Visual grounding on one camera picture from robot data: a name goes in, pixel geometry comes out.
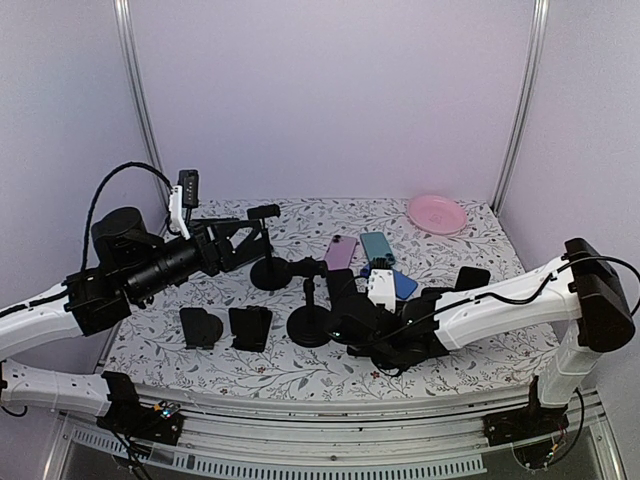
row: table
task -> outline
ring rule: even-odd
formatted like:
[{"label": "table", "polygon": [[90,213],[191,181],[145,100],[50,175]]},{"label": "table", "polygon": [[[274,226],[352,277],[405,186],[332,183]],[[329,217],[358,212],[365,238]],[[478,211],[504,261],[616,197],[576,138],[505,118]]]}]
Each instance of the table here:
[{"label": "table", "polygon": [[[333,235],[357,237],[382,231],[397,258],[396,268],[425,286],[451,286],[464,265],[486,268],[492,282],[523,273],[516,253],[484,202],[461,201],[469,222],[452,238],[429,235],[406,217],[400,199],[289,199],[211,201],[195,217],[246,218],[247,208],[278,203],[270,219],[276,255],[288,260],[320,259]],[[365,264],[358,246],[352,267]],[[124,321],[111,346],[105,370],[126,373],[148,387],[178,389],[212,398],[272,401],[373,401],[433,398],[526,385],[553,356],[557,339],[547,324],[484,339],[449,356],[411,368],[398,378],[378,371],[366,358],[349,357],[334,342],[307,349],[286,336],[286,319],[304,304],[302,280],[278,292],[263,292],[249,281],[250,266],[214,278],[198,275],[157,295],[152,307]],[[329,306],[324,280],[316,281],[316,303]],[[261,305],[273,311],[263,353],[236,351],[227,310]],[[182,307],[204,307],[219,316],[224,334],[212,351],[186,350],[179,319]]]}]

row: round stand base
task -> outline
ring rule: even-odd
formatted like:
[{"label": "round stand base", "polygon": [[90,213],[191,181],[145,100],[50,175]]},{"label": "round stand base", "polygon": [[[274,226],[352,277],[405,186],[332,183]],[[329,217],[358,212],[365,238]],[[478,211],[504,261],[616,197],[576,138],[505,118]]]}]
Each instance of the round stand base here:
[{"label": "round stand base", "polygon": [[267,292],[273,292],[286,287],[291,282],[293,275],[289,271],[289,262],[282,258],[274,257],[273,271],[267,269],[267,260],[263,258],[258,260],[251,267],[251,283],[254,287]]},{"label": "round stand base", "polygon": [[313,306],[314,322],[309,322],[309,307],[306,305],[294,310],[287,320],[287,333],[296,345],[307,348],[321,347],[331,341],[322,326],[331,312],[318,305]]}]

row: floral pattern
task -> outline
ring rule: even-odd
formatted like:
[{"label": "floral pattern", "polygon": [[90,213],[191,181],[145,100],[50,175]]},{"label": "floral pattern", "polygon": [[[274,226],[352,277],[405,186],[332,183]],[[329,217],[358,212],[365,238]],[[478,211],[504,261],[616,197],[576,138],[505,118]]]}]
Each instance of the floral pattern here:
[{"label": "floral pattern", "polygon": [[[273,202],[281,206],[282,216],[268,221],[272,243],[276,255],[288,260],[322,258],[335,234],[358,237],[382,231],[397,257],[396,268],[421,287],[452,285],[464,265],[488,269],[493,282],[523,272],[498,221],[481,202],[460,202],[469,222],[452,238],[415,228],[405,214],[406,200],[398,199],[216,201],[197,213],[244,218],[247,208]],[[358,245],[352,267],[364,266],[365,258]],[[294,278],[278,292],[263,292],[249,281],[250,268],[214,278],[198,274],[165,290],[153,306],[123,322],[105,369],[126,373],[139,384],[210,395],[325,402],[426,398],[526,384],[558,345],[551,327],[538,325],[484,339],[393,378],[366,358],[348,356],[336,343],[316,349],[293,344],[285,326],[289,314],[304,303],[302,280]],[[329,306],[322,279],[316,281],[316,302]],[[249,305],[265,306],[274,314],[262,353],[231,348],[227,310]],[[213,350],[185,349],[182,307],[204,307],[222,319],[225,331]]]}]

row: pink phone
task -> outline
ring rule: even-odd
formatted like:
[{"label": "pink phone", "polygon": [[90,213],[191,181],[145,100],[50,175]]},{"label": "pink phone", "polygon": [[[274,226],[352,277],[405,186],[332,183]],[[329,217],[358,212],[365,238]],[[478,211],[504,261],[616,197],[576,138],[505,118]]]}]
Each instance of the pink phone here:
[{"label": "pink phone", "polygon": [[349,268],[357,244],[357,238],[334,235],[327,248],[327,253],[324,256],[324,261],[327,262],[328,269],[342,270]]}]

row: phone stand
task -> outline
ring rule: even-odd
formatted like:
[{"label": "phone stand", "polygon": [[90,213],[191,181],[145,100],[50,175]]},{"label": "phone stand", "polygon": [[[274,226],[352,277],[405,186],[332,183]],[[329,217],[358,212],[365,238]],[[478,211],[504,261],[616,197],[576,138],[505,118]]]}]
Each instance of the phone stand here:
[{"label": "phone stand", "polygon": [[260,220],[262,225],[260,236],[264,243],[264,258],[258,260],[253,267],[251,267],[249,276],[254,287],[267,292],[273,292],[286,287],[293,278],[293,274],[289,269],[289,262],[273,256],[273,247],[269,239],[269,230],[267,229],[265,219],[279,216],[280,207],[278,205],[265,205],[247,210],[249,220]]},{"label": "phone stand", "polygon": [[325,333],[324,326],[331,312],[315,304],[313,279],[316,275],[322,278],[326,276],[327,264],[324,261],[306,258],[291,265],[294,272],[306,278],[303,283],[305,305],[294,310],[287,320],[289,338],[301,347],[315,348],[326,345],[331,337]]}]

